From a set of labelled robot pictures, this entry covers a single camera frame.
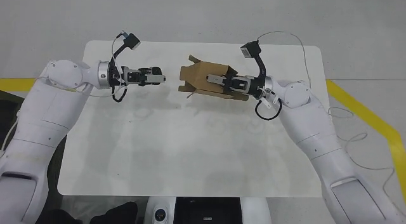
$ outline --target yellow floor stripe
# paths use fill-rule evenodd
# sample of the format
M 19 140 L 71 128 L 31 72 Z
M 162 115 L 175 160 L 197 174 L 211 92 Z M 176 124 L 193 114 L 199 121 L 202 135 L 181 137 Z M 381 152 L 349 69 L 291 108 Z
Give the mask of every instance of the yellow floor stripe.
M 36 79 L 0 79 L 2 91 L 30 91 Z
M 406 151 L 399 132 L 387 122 L 375 115 L 367 107 L 362 105 L 362 103 L 354 99 L 337 84 L 331 80 L 327 80 L 326 82 L 327 90 L 331 96 L 350 109 L 370 127 L 374 128 L 378 133 L 387 139 L 389 150 L 391 151 L 392 155 L 393 165 L 398 175 L 403 199 L 406 202 Z

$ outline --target white tabletop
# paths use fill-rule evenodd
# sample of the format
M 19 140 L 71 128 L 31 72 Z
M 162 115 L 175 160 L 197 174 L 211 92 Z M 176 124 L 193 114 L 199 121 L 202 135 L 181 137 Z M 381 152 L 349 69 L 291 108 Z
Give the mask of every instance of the white tabletop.
M 68 134 L 58 190 L 63 195 L 177 195 L 320 197 L 309 160 L 278 119 L 254 113 L 256 100 L 223 100 L 177 92 L 189 54 L 231 65 L 240 75 L 258 74 L 239 44 L 143 42 L 118 62 L 131 69 L 161 67 L 167 82 L 131 85 L 122 103 L 89 98 Z M 307 79 L 300 46 L 262 45 L 267 74 Z M 111 41 L 91 41 L 84 62 L 109 60 Z M 306 46 L 312 91 L 329 99 L 320 50 Z M 98 95 L 108 91 L 93 90 Z M 274 110 L 260 109 L 263 116 Z

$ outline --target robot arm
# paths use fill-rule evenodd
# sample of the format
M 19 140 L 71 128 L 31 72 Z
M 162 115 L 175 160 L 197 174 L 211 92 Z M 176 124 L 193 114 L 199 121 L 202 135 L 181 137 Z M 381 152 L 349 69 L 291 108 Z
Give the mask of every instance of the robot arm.
M 335 222 L 400 223 L 400 213 L 383 190 L 355 170 L 337 141 L 331 118 L 310 88 L 304 82 L 277 81 L 265 76 L 258 42 L 247 43 L 242 51 L 245 57 L 256 59 L 260 67 L 258 77 L 208 75 L 207 81 L 222 85 L 225 91 L 251 95 L 278 110 L 287 134 L 315 168 L 322 182 L 322 196 Z
M 97 62 L 93 67 L 70 60 L 47 64 L 24 100 L 15 135 L 0 157 L 2 223 L 36 222 L 48 195 L 48 164 L 78 120 L 93 87 L 165 81 L 158 67 L 121 70 L 120 77 L 110 62 Z

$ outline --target cardboard box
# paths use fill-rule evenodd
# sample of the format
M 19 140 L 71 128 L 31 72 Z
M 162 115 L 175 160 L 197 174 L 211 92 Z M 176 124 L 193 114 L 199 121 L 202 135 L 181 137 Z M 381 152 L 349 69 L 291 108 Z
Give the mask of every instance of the cardboard box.
M 219 63 L 210 63 L 200 61 L 196 57 L 189 55 L 189 60 L 193 65 L 182 66 L 180 68 L 180 80 L 185 81 L 184 86 L 179 86 L 179 92 L 198 93 L 201 95 L 210 95 L 221 97 L 224 99 L 233 100 L 248 100 L 248 96 L 238 92 L 225 93 L 224 89 L 219 84 L 210 83 L 206 80 L 208 74 L 223 76 L 223 75 L 237 75 L 229 65 L 222 65 Z

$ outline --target white cable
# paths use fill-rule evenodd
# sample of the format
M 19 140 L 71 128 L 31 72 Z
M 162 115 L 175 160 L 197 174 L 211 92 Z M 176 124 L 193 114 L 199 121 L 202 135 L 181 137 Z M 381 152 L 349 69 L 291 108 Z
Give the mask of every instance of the white cable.
M 6 137 L 4 138 L 3 145 L 1 146 L 1 149 L 0 149 L 0 158 L 4 155 L 4 150 L 6 148 L 8 138 L 10 137 L 10 134 L 13 131 L 14 127 L 17 125 L 17 122 L 18 122 L 18 116 L 17 116 L 17 119 L 15 120 L 14 124 L 8 130 Z
M 112 58 L 113 58 L 115 66 L 117 67 L 117 70 L 119 71 L 119 66 L 118 66 L 118 64 L 117 64 L 117 62 L 116 62 L 116 60 L 114 58 L 114 43 L 115 43 L 116 40 L 117 40 L 117 37 L 113 40 L 113 43 L 112 43 Z M 117 88 L 117 90 L 114 93 L 109 94 L 109 95 L 92 95 L 92 94 L 89 94 L 89 93 L 85 93 L 85 92 L 80 91 L 78 89 L 70 88 L 68 86 L 64 86 L 63 84 L 59 83 L 58 81 L 51 80 L 48 77 L 38 77 L 38 78 L 36 78 L 36 80 L 38 80 L 38 79 L 47 79 L 47 80 L 49 80 L 51 82 L 57 83 L 58 85 L 60 85 L 62 87 L 62 88 L 60 88 L 60 87 L 58 87 L 56 85 L 53 85 L 53 87 L 55 87 L 55 88 L 65 90 L 65 91 L 69 91 L 69 92 L 78 92 L 78 93 L 81 93 L 82 95 L 87 95 L 87 96 L 91 96 L 91 97 L 103 98 L 103 97 L 111 97 L 111 96 L 117 94 L 121 88 L 127 88 L 127 86 L 122 85 L 122 82 L 124 81 L 124 79 L 122 78 L 120 73 L 119 73 L 119 75 L 120 75 L 120 85 L 119 85 L 119 87 Z
M 306 67 L 306 74 L 307 74 L 307 78 L 309 80 L 309 87 L 311 88 L 311 80 L 310 80 L 310 75 L 309 75 L 309 70 L 307 69 L 307 61 L 306 61 L 306 51 L 305 51 L 305 47 L 303 46 L 302 40 L 300 40 L 300 38 L 294 34 L 291 34 L 289 32 L 285 32 L 285 31 L 271 31 L 271 32 L 267 32 L 265 34 L 261 34 L 256 40 L 259 42 L 259 38 L 267 35 L 267 34 L 272 34 L 272 33 L 283 33 L 283 34 L 289 34 L 291 36 L 294 36 L 297 40 L 299 40 L 300 45 L 302 46 L 302 50 L 303 50 L 303 59 L 304 59 L 304 67 Z
M 344 111 L 350 113 L 351 116 L 350 116 L 350 117 L 341 117 L 341 116 L 332 115 L 332 114 L 331 114 L 331 110 L 332 110 L 332 109 L 344 110 Z M 337 118 L 351 118 L 351 117 L 355 116 L 354 113 L 351 112 L 350 110 L 343 109 L 343 108 L 340 108 L 340 107 L 331 107 L 331 108 L 328 109 L 327 113 L 328 113 L 329 115 L 331 115 L 332 117 L 337 117 Z M 359 134 L 353 136 L 352 138 L 350 138 L 349 140 L 345 140 L 345 139 L 341 138 L 341 137 L 338 136 L 338 135 L 337 135 L 337 137 L 338 137 L 340 140 L 342 140 L 342 141 L 345 142 L 345 144 L 344 144 L 344 151 L 347 153 L 347 155 L 348 155 L 348 157 L 350 158 L 350 160 L 351 160 L 355 165 L 357 165 L 358 167 L 363 168 L 363 169 L 368 169 L 368 170 L 374 170 L 374 171 L 377 171 L 377 170 L 387 170 L 387 169 L 390 169 L 390 170 L 391 170 L 390 175 L 388 176 L 388 178 L 385 180 L 385 182 L 384 182 L 383 185 L 382 185 L 382 190 L 383 190 L 383 192 L 384 192 L 385 195 L 390 199 L 390 196 L 388 195 L 388 193 L 387 193 L 387 191 L 386 191 L 386 184 L 389 182 L 389 180 L 390 180 L 390 179 L 392 178 L 392 176 L 395 174 L 395 169 L 394 169 L 394 167 L 393 167 L 393 166 L 392 166 L 392 167 L 385 167 L 385 168 L 371 168 L 371 167 L 367 167 L 367 166 L 364 166 L 364 165 L 359 164 L 359 163 L 358 163 L 357 161 L 355 161 L 355 160 L 352 158 L 352 156 L 348 153 L 348 145 L 349 145 L 351 142 L 357 142 L 357 141 L 361 141 L 361 140 L 366 139 L 366 138 L 368 137 L 368 133 L 367 133 L 367 132 L 359 133 Z M 405 214 L 392 200 L 391 200 L 391 202 L 392 202 L 392 204 L 396 207 L 396 209 L 406 218 L 406 214 Z

